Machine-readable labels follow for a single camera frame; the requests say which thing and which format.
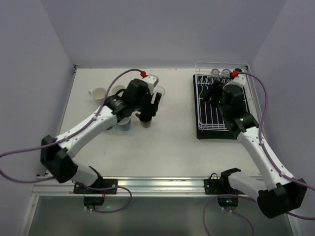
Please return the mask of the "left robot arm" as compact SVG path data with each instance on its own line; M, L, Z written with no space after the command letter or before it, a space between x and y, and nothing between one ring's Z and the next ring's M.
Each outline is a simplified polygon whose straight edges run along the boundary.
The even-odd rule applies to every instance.
M45 136L41 141L41 164L59 183L72 180L85 186L99 186L100 174L91 166L75 163L73 158L101 132L134 112L151 120L158 111L161 99L161 94L154 91L157 84L158 77L154 75L133 79L126 89L107 97L93 114L69 131L55 138Z

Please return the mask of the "light blue square mug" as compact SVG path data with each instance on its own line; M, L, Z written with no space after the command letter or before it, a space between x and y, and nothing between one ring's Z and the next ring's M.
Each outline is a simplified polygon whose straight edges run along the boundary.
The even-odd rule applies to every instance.
M117 126L122 130L122 131L128 131L131 127L131 118L124 118L121 121L117 123Z

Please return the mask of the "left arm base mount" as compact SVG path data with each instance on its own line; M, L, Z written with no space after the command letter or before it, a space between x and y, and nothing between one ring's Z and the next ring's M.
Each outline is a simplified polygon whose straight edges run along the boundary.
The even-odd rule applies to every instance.
M105 195L117 194L118 180L116 178L104 178L93 167L89 166L89 169L94 175L94 180L90 185L82 182L74 182L74 194L84 195L83 205L89 211L98 211L97 207L100 207L105 202Z

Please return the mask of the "grey-blue mug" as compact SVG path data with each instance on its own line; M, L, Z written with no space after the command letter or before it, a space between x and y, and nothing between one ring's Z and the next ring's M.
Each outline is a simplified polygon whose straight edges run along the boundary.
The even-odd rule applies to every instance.
M120 94L124 91L125 86L122 86L122 85L117 85L117 86L114 86L112 89L111 89L111 94L112 95L115 95L115 94Z

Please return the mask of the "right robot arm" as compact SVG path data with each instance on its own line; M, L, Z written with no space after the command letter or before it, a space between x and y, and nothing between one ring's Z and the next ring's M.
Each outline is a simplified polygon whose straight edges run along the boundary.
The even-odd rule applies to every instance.
M242 144L263 177L259 181L232 168L221 173L217 184L210 185L219 187L224 193L240 191L248 195L267 218L299 208L307 192L305 181L296 180L259 137L258 122L244 108L243 88L215 81L203 99L218 108L227 130Z

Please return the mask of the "white mug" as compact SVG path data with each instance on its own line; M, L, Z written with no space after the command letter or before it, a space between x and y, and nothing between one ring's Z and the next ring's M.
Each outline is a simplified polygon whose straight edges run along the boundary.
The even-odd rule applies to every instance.
M88 94L91 96L94 102L100 106L101 104L103 104L103 101L105 99L106 89L98 87L98 88L89 90Z

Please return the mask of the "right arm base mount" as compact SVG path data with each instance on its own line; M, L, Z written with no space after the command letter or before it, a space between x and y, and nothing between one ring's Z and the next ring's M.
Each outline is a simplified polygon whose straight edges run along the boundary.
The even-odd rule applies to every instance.
M240 172L238 168L228 169L221 172L220 176L212 173L204 179L204 189L206 195L239 195L243 194L239 190L233 189L228 183L228 177L231 174ZM235 210L239 204L238 197L218 197L217 202L223 209Z

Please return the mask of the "brown mug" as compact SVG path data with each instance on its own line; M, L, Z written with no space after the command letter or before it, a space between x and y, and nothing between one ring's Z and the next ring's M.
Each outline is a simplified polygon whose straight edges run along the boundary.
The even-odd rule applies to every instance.
M139 119L141 125L142 125L144 128L148 128L148 127L151 126L151 123L152 123L152 116L147 115L147 114L144 114L144 113L136 113L135 115L136 115L136 117Z

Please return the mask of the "clear plastic glass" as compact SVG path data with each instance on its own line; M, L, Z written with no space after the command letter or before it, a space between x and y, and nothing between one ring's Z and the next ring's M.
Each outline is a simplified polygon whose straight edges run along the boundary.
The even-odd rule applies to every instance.
M155 91L156 93L160 93L162 97L165 95L165 89L161 86L156 86Z

